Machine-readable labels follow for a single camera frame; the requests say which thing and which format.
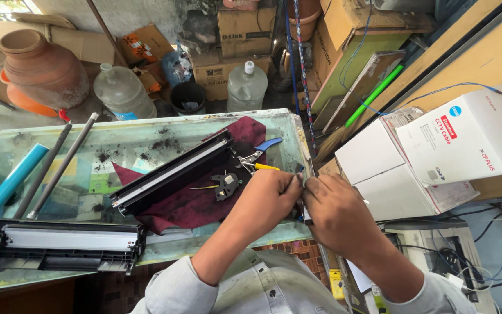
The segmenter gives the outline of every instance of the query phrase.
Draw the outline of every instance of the wire cutter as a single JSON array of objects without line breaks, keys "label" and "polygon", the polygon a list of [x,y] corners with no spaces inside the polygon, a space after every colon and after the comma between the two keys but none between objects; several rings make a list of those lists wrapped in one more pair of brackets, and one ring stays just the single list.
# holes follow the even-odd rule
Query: wire cutter
[{"label": "wire cutter", "polygon": [[255,153],[253,155],[249,155],[247,157],[241,157],[237,156],[236,158],[239,159],[240,164],[235,166],[235,168],[245,168],[251,176],[255,174],[255,169],[276,169],[280,170],[279,168],[271,167],[268,165],[263,165],[263,164],[254,164],[253,162],[257,160],[261,155],[272,145],[275,145],[277,143],[280,143],[282,141],[282,138],[275,138],[275,139],[270,139],[268,141],[265,141],[261,145],[255,147]]}]

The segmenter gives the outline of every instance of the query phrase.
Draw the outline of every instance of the terracotta pot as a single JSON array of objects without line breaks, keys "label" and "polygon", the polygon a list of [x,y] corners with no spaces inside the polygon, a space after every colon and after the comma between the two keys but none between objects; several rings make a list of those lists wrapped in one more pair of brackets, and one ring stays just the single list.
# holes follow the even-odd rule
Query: terracotta pot
[{"label": "terracotta pot", "polygon": [[[300,28],[301,28],[301,41],[308,41],[313,36],[313,31],[315,29],[315,25],[317,25],[317,18],[321,15],[322,9],[319,9],[313,15],[307,18],[301,18],[300,15]],[[296,20],[293,18],[289,18],[289,35],[292,39],[297,40],[297,26]]]},{"label": "terracotta pot", "polygon": [[0,39],[9,81],[32,100],[53,109],[73,109],[87,98],[87,72],[67,48],[47,42],[35,30],[13,31]]},{"label": "terracotta pot", "polygon": [[[300,0],[299,4],[298,13],[300,14],[300,24],[302,19],[316,14],[318,10],[322,11],[321,2],[319,0]],[[293,7],[292,0],[288,0],[288,17],[296,18],[296,10]]]},{"label": "terracotta pot", "polygon": [[241,11],[255,11],[259,7],[259,0],[224,0],[224,6]]},{"label": "terracotta pot", "polygon": [[5,70],[1,70],[0,80],[7,85],[7,96],[11,103],[15,104],[19,108],[23,108],[24,110],[36,113],[38,115],[46,116],[46,117],[57,117],[58,114],[55,113],[50,107],[46,107],[43,104],[33,101],[28,96],[26,96],[23,92],[18,90],[13,83],[9,81],[7,75],[5,74]]}]

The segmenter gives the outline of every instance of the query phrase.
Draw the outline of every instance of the shirt sleeve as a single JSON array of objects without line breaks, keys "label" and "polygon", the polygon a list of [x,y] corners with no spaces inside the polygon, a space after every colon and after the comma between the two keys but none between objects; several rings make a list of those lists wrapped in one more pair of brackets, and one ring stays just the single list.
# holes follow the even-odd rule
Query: shirt sleeve
[{"label": "shirt sleeve", "polygon": [[423,287],[414,299],[405,303],[393,303],[385,298],[390,313],[401,314],[476,314],[476,308],[460,289],[445,277],[424,273]]},{"label": "shirt sleeve", "polygon": [[209,313],[218,287],[202,282],[189,256],[184,256],[163,271],[154,274],[132,314]]}]

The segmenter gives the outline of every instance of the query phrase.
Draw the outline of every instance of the maroon cloth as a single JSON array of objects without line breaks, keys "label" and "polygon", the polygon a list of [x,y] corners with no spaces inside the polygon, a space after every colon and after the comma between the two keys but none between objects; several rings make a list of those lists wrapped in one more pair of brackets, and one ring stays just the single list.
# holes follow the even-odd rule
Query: maroon cloth
[{"label": "maroon cloth", "polygon": [[[253,154],[254,148],[265,141],[266,126],[252,118],[242,117],[226,128],[234,138],[234,150],[241,157]],[[257,162],[265,163],[265,160],[263,154]],[[160,234],[162,230],[171,225],[182,228],[197,228],[225,218],[251,178],[251,175],[244,168],[235,168],[238,164],[239,161],[235,158],[230,159],[225,166],[213,168],[206,175],[191,182],[160,203],[151,205],[149,209],[135,218],[156,234]],[[115,163],[113,166],[122,185],[126,185],[143,175]],[[218,181],[212,181],[210,177],[217,174],[223,175],[224,169],[228,173],[235,173],[238,179],[243,181],[243,185],[224,201],[216,201],[214,189],[189,189],[219,184]]]}]

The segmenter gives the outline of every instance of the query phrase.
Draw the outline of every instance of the bottle cap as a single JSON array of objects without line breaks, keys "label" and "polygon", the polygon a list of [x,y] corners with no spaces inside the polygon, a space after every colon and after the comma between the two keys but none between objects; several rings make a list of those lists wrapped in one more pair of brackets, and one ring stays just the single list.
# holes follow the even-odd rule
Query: bottle cap
[{"label": "bottle cap", "polygon": [[247,74],[252,74],[254,69],[255,69],[255,63],[253,63],[253,61],[247,61],[245,63],[245,72]]},{"label": "bottle cap", "polygon": [[111,71],[112,70],[112,65],[109,63],[102,63],[100,65],[100,69],[104,72]]}]

